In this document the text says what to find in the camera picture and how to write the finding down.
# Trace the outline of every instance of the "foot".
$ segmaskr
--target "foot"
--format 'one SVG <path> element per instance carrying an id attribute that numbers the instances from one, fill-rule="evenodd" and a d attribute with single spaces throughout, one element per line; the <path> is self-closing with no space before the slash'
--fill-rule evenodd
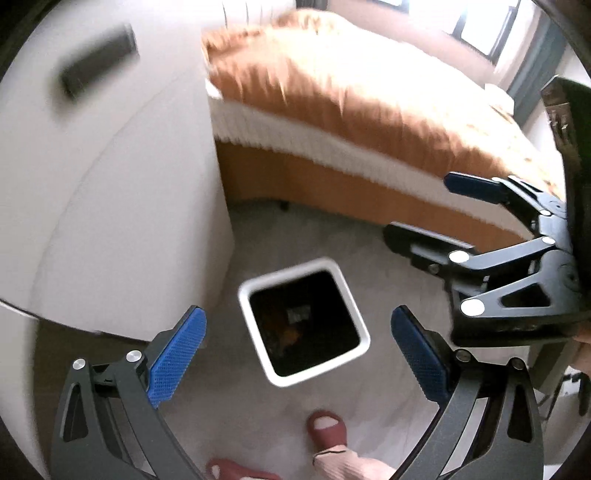
<path id="1" fill-rule="evenodd" d="M 315 411 L 307 422 L 308 434 L 319 452 L 336 445 L 347 445 L 347 427 L 336 413 Z"/>
<path id="2" fill-rule="evenodd" d="M 225 458 L 212 458 L 206 468 L 215 480 L 281 480 L 274 473 L 250 470 Z"/>

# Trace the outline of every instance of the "orange blanket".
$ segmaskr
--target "orange blanket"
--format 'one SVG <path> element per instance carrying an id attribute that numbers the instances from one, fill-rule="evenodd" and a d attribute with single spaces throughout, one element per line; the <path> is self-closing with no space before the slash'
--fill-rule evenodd
<path id="1" fill-rule="evenodd" d="M 449 65 L 338 15 L 203 35 L 225 99 L 295 119 L 443 178 L 509 174 L 557 193 L 546 159 L 485 91 Z"/>

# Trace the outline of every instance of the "blue gripper pad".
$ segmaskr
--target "blue gripper pad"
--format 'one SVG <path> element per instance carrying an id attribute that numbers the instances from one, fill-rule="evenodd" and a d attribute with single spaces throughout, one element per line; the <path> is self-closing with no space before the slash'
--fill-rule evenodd
<path id="1" fill-rule="evenodd" d="M 464 197 L 494 204 L 506 202 L 505 186 L 494 180 L 452 171 L 445 175 L 443 184 L 450 192 Z"/>
<path id="2" fill-rule="evenodd" d="M 148 398 L 154 408 L 170 400 L 205 336 L 207 319 L 195 308 L 150 369 Z"/>
<path id="3" fill-rule="evenodd" d="M 438 353 L 437 345 L 428 338 L 434 332 L 424 330 L 406 305 L 394 309 L 390 325 L 392 336 L 427 399 L 446 404 L 452 396 L 449 391 L 450 367 Z"/>

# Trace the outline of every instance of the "beige pants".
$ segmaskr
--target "beige pants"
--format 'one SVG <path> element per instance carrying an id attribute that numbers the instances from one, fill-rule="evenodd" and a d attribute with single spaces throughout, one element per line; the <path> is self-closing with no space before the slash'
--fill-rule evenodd
<path id="1" fill-rule="evenodd" d="M 317 453 L 312 463 L 329 480 L 389 480 L 396 471 L 379 460 L 361 458 L 344 445 Z"/>

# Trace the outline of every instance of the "gray curtain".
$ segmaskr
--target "gray curtain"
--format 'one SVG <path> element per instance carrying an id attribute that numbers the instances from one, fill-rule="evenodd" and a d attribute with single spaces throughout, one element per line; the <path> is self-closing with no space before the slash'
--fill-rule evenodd
<path id="1" fill-rule="evenodd" d="M 317 10 L 326 10 L 329 0 L 295 0 L 297 8 L 315 8 Z"/>
<path id="2" fill-rule="evenodd" d="M 542 12 L 534 38 L 507 93 L 515 101 L 513 118 L 520 127 L 541 99 L 540 90 L 556 74 L 567 41 L 560 28 Z"/>

